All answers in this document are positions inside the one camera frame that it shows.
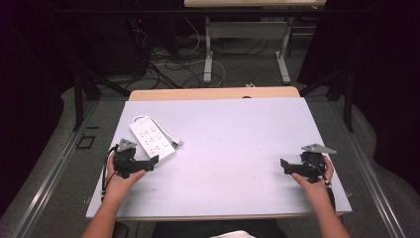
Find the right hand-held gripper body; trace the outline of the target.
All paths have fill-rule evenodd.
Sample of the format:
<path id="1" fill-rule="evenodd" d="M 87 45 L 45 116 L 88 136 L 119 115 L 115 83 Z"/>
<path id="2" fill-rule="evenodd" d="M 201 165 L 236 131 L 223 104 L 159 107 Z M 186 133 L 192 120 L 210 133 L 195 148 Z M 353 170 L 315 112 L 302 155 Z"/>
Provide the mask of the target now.
<path id="1" fill-rule="evenodd" d="M 336 151 L 319 144 L 303 146 L 302 150 L 300 158 L 303 169 L 300 174 L 311 183 L 324 178 L 326 172 L 324 154 L 336 154 Z"/>

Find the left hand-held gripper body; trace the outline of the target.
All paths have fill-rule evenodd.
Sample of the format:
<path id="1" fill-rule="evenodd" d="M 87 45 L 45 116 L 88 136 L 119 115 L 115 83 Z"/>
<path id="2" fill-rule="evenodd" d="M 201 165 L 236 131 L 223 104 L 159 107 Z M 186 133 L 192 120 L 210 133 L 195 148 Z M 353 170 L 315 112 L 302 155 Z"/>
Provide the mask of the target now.
<path id="1" fill-rule="evenodd" d="M 130 174 L 147 169 L 147 165 L 144 162 L 134 159 L 136 146 L 136 143 L 127 139 L 121 139 L 117 145 L 114 169 L 123 179 L 127 179 Z"/>

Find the person's right hand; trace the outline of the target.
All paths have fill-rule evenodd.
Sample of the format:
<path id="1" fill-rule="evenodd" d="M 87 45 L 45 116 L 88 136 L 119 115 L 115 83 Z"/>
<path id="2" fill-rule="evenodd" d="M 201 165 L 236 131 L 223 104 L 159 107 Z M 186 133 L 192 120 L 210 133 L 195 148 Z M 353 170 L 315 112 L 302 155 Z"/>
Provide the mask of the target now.
<path id="1" fill-rule="evenodd" d="M 307 199 L 313 206 L 331 204 L 326 180 L 332 180 L 334 168 L 327 157 L 324 157 L 324 162 L 326 164 L 325 177 L 321 178 L 317 182 L 310 183 L 299 174 L 291 175 L 292 178 L 304 189 Z"/>

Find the person's left hand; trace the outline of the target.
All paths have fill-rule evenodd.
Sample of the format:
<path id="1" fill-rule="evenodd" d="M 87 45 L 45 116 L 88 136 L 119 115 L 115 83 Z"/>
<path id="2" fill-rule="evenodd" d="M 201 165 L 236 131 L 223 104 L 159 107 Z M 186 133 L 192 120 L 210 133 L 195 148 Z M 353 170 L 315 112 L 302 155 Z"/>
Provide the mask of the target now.
<path id="1" fill-rule="evenodd" d="M 114 154 L 111 154 L 108 158 L 104 200 L 122 202 L 129 194 L 131 187 L 141 179 L 146 172 L 141 170 L 132 174 L 129 178 L 122 178 L 117 174 L 114 168 L 114 159 Z"/>

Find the square floor hatch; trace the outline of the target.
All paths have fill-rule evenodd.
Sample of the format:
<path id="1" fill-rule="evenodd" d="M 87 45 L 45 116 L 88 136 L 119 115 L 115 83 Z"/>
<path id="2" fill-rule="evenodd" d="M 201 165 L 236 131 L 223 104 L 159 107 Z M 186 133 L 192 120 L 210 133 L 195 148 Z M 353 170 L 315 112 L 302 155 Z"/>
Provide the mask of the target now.
<path id="1" fill-rule="evenodd" d="M 89 150 L 95 141 L 95 136 L 85 135 L 83 134 L 79 141 L 76 144 L 77 150 Z"/>

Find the white table mat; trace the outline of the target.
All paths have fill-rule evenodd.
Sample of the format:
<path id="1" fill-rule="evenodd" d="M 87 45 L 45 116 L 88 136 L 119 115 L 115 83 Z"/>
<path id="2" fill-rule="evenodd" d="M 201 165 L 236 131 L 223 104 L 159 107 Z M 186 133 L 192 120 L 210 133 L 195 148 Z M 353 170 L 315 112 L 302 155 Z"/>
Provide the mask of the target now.
<path id="1" fill-rule="evenodd" d="M 282 160 L 300 161 L 322 138 L 300 97 L 129 101 L 113 140 L 133 139 L 142 115 L 182 141 L 131 189 L 121 220 L 276 218 L 310 215 Z"/>

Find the black chair part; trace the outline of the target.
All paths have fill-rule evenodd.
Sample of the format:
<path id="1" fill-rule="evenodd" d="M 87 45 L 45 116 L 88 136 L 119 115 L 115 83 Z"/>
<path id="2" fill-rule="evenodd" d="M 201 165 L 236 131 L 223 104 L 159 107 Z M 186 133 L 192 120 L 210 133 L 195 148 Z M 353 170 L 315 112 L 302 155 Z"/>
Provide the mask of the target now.
<path id="1" fill-rule="evenodd" d="M 114 230 L 112 238 L 128 238 L 130 228 L 127 224 L 123 222 L 116 222 L 114 225 Z"/>

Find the black metal stand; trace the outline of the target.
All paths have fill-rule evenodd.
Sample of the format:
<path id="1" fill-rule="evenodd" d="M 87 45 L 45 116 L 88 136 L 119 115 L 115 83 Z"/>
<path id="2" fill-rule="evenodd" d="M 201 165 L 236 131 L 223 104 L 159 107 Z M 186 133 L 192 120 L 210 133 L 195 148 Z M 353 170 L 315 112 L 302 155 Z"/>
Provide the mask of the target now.
<path id="1" fill-rule="evenodd" d="M 72 76 L 74 83 L 75 106 L 74 131 L 77 131 L 84 121 L 83 95 L 86 95 L 90 100 L 95 101 L 99 100 L 101 97 L 101 92 L 97 84 L 103 84 L 126 97 L 131 94 L 129 90 L 124 89 L 83 64 L 79 64 L 75 67 Z"/>
<path id="2" fill-rule="evenodd" d="M 338 101 L 339 98 L 344 95 L 344 109 L 343 109 L 343 121 L 350 132 L 354 132 L 353 128 L 353 99 L 354 99 L 354 82 L 355 82 L 355 71 L 348 67 L 342 66 L 338 69 L 333 70 L 326 76 L 315 80 L 313 83 L 305 86 L 299 91 L 301 96 L 305 96 L 309 92 L 315 90 L 319 86 L 330 83 L 331 86 L 326 93 L 328 101 Z"/>

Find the person's dark lap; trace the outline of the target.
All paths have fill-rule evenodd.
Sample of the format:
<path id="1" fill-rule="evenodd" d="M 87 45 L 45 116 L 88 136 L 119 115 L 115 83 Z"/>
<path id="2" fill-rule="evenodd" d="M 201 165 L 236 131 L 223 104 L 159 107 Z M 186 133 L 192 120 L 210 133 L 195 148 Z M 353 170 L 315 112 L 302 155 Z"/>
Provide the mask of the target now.
<path id="1" fill-rule="evenodd" d="M 152 238 L 209 238 L 237 230 L 256 238 L 287 238 L 275 219 L 158 222 Z"/>

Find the person's white clothing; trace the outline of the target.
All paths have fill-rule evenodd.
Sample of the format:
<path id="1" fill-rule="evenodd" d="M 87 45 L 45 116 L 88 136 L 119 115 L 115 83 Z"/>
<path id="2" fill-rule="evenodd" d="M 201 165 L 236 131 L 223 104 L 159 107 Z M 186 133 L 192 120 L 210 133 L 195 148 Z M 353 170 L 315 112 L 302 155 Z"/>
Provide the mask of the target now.
<path id="1" fill-rule="evenodd" d="M 227 232 L 227 233 L 216 235 L 216 236 L 211 236 L 209 238 L 256 238 L 256 237 L 251 235 L 247 231 L 237 230 L 237 231 Z"/>

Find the dark computer tower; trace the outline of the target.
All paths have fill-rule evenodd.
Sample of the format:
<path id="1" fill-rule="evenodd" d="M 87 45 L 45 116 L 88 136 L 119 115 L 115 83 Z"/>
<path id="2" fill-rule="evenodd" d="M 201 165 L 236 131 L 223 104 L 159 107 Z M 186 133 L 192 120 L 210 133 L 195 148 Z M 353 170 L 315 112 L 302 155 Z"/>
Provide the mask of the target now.
<path id="1" fill-rule="evenodd" d="M 126 17 L 98 17 L 94 24 L 99 31 L 96 47 L 102 71 L 107 75 L 144 76 L 149 61 L 146 34 Z"/>

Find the dark curtain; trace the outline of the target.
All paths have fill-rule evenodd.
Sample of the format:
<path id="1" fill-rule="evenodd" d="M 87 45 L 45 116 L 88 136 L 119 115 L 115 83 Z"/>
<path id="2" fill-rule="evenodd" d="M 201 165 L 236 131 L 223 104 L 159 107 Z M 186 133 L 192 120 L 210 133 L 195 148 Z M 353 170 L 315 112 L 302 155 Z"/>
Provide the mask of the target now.
<path id="1" fill-rule="evenodd" d="M 374 160 L 420 193 L 420 0 L 327 0 L 325 10 L 376 7 L 383 15 L 355 75 L 354 104 L 376 134 Z M 342 65 L 369 17 L 321 19 L 297 81 Z"/>
<path id="2" fill-rule="evenodd" d="M 72 87 L 43 0 L 0 0 L 0 216 L 47 145 Z"/>

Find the white-legged desk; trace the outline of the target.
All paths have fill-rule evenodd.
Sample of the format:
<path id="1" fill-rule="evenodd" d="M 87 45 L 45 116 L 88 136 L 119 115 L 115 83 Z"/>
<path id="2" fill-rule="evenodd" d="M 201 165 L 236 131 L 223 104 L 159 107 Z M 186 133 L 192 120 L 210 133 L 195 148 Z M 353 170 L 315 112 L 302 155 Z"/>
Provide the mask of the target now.
<path id="1" fill-rule="evenodd" d="M 184 6 L 193 10 L 317 10 L 324 6 L 327 0 L 184 0 Z M 283 17 L 280 22 L 257 20 L 214 21 L 205 18 L 206 59 L 204 64 L 204 83 L 212 80 L 213 50 L 212 40 L 220 38 L 263 38 L 282 40 L 281 48 L 275 53 L 280 79 L 290 83 L 290 76 L 284 60 L 288 42 L 291 38 L 293 17 Z"/>

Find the metal floor rail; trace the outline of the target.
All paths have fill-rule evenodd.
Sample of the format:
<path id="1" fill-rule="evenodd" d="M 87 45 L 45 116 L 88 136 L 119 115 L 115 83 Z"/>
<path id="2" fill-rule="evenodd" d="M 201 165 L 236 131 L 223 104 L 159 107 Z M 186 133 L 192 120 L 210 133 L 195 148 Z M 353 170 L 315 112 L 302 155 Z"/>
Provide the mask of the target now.
<path id="1" fill-rule="evenodd" d="M 51 156 L 52 165 L 46 173 L 43 182 L 31 199 L 31 203 L 26 206 L 25 213 L 22 215 L 17 227 L 10 238 L 29 238 L 46 205 L 48 204 L 53 191 L 55 190 L 60 178 L 62 177 L 69 159 L 75 151 L 76 145 L 81 141 L 82 132 L 87 121 L 91 118 L 97 108 L 98 102 L 88 102 L 84 107 L 84 120 L 79 128 L 65 138 L 65 144 L 56 156 Z"/>
<path id="2" fill-rule="evenodd" d="M 344 130 L 352 150 L 356 154 L 355 162 L 357 164 L 358 170 L 363 177 L 376 210 L 378 211 L 390 238 L 406 238 L 406 234 L 398 219 L 396 218 L 394 211 L 391 208 L 390 203 L 378 182 L 376 173 L 367 160 L 355 134 L 348 129 L 344 122 L 342 112 L 340 110 L 340 105 L 337 102 L 330 102 L 330 107 L 332 108 L 336 120 Z"/>

